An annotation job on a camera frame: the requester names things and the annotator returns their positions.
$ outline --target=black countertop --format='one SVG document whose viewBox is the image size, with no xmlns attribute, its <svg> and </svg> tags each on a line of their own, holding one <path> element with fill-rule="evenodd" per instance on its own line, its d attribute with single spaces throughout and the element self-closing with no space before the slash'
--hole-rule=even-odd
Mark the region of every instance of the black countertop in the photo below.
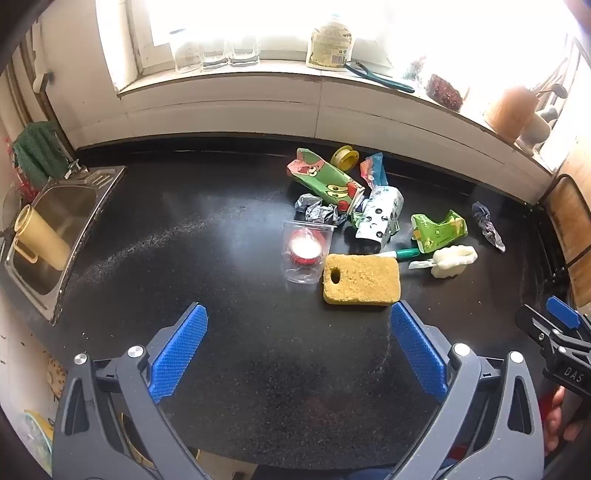
<svg viewBox="0 0 591 480">
<path fill-rule="evenodd" d="M 0 281 L 65 365 L 82 351 L 108 358 L 146 344 L 189 303 L 202 303 L 207 334 L 175 394 L 160 404 L 191 447 L 292 468 L 395 463 L 436 402 L 390 337 L 389 309 L 331 306 L 321 283 L 282 279 L 282 223 L 306 191 L 285 174 L 291 150 L 127 158 L 129 170 L 76 260 L 54 327 L 4 269 Z M 479 256 L 445 280 L 401 264 L 402 297 L 451 343 L 486 356 L 521 351 L 539 382 L 538 348 L 513 321 L 521 303 L 539 308 L 545 298 L 526 208 L 479 186 L 456 191 L 445 174 L 437 186 L 402 176 L 403 163 L 390 161 L 388 169 L 398 174 L 388 179 L 405 200 L 401 230 L 388 249 L 410 245 L 410 214 L 438 220 L 453 209 L 468 221 L 461 243 Z M 471 220 L 476 200 L 493 213 L 506 253 Z M 354 236 L 350 226 L 337 230 L 331 252 L 353 253 Z"/>
</svg>

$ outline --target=stainless steel sink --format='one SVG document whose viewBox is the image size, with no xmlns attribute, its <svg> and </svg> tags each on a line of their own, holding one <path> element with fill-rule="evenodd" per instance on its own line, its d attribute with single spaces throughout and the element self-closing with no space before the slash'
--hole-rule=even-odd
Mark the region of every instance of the stainless steel sink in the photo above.
<svg viewBox="0 0 591 480">
<path fill-rule="evenodd" d="M 125 167 L 91 168 L 67 180 L 50 180 L 33 201 L 33 207 L 71 247 L 63 271 L 56 270 L 41 257 L 30 263 L 14 249 L 5 261 L 9 275 L 50 322 L 55 322 L 56 306 L 74 259 L 86 239 L 92 220 L 101 210 Z"/>
</svg>

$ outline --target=window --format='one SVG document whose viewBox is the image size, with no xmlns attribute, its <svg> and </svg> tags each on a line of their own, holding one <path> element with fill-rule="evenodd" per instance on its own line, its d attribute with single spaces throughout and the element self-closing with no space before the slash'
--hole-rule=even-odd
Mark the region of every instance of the window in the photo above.
<svg viewBox="0 0 591 480">
<path fill-rule="evenodd" d="M 388 0 L 131 0 L 131 17 L 143 74 L 150 74 L 172 68 L 168 33 L 179 28 L 191 28 L 204 37 L 220 36 L 220 32 L 256 35 L 262 59 L 304 61 L 312 29 L 330 17 L 335 5 L 355 33 L 353 58 L 387 73 L 392 27 L 392 2 Z"/>
<path fill-rule="evenodd" d="M 557 71 L 564 80 L 572 66 L 560 0 L 128 0 L 143 75 L 174 67 L 168 34 L 179 28 L 204 40 L 255 35 L 263 60 L 304 61 L 313 28 L 334 12 L 356 38 L 353 59 L 396 78 L 419 61 L 423 84 L 432 73 L 450 82 L 471 118 L 506 87 L 533 88 Z"/>
</svg>

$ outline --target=sponge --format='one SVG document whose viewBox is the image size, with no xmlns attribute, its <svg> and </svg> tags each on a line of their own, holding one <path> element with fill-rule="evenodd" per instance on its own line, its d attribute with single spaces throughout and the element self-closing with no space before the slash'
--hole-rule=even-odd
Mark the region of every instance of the sponge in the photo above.
<svg viewBox="0 0 591 480">
<path fill-rule="evenodd" d="M 334 304 L 395 303 L 400 299 L 398 262 L 391 257 L 330 254 L 324 265 L 324 299 Z"/>
</svg>

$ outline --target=blue gripper pad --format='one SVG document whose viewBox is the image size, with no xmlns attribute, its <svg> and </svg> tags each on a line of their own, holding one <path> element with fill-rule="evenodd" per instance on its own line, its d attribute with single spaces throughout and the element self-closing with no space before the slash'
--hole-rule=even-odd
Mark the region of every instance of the blue gripper pad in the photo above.
<svg viewBox="0 0 591 480">
<path fill-rule="evenodd" d="M 207 332 L 207 311 L 197 305 L 152 363 L 148 390 L 155 403 L 172 395 Z"/>
<path fill-rule="evenodd" d="M 392 305 L 390 328 L 424 392 L 442 402 L 448 390 L 446 364 L 401 302 Z"/>
<path fill-rule="evenodd" d="M 552 296 L 546 300 L 546 310 L 562 322 L 568 328 L 579 328 L 581 321 L 579 314 L 566 303 Z"/>
</svg>

